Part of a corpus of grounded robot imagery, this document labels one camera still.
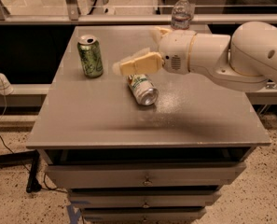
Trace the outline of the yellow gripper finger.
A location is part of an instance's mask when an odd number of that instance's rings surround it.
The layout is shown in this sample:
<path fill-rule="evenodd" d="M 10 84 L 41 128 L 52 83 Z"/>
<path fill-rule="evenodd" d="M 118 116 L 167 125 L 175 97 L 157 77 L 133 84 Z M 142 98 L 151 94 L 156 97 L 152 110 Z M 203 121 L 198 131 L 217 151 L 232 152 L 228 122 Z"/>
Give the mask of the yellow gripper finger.
<path fill-rule="evenodd" d="M 163 28 L 163 27 L 154 27 L 150 30 L 150 34 L 154 40 L 154 42 L 158 45 L 160 40 L 167 35 L 168 33 L 170 33 L 172 30 L 169 28 Z"/>
<path fill-rule="evenodd" d="M 148 52 L 142 56 L 130 56 L 113 64 L 113 72 L 119 76 L 154 74 L 164 64 L 158 52 Z"/>

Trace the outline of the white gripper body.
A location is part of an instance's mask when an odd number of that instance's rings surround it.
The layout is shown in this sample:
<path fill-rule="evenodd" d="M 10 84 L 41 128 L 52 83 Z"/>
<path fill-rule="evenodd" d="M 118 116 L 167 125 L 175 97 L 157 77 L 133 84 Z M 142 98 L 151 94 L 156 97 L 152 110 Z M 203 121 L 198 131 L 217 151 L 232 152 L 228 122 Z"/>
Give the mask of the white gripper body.
<path fill-rule="evenodd" d="M 188 73 L 188 53 L 196 34 L 189 30 L 174 30 L 162 37 L 159 54 L 164 60 L 163 68 L 167 72 L 181 75 Z"/>

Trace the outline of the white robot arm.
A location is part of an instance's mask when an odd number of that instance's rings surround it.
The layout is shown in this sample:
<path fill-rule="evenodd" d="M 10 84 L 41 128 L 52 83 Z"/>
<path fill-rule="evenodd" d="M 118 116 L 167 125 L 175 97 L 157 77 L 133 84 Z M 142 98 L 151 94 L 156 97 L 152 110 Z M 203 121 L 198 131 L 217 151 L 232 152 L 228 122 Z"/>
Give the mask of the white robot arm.
<path fill-rule="evenodd" d="M 240 25 L 233 35 L 192 30 L 152 30 L 158 49 L 141 49 L 113 64 L 120 76 L 195 73 L 235 91 L 258 91 L 277 84 L 277 27 L 261 21 Z"/>

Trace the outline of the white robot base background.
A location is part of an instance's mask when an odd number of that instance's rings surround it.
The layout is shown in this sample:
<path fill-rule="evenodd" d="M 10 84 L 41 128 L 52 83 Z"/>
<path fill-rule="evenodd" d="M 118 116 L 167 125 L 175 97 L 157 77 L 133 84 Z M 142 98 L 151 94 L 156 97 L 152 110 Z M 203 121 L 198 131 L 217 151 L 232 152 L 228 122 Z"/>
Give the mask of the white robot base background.
<path fill-rule="evenodd" d="M 115 15 L 116 9 L 108 5 L 109 0 L 87 0 L 88 15 Z"/>

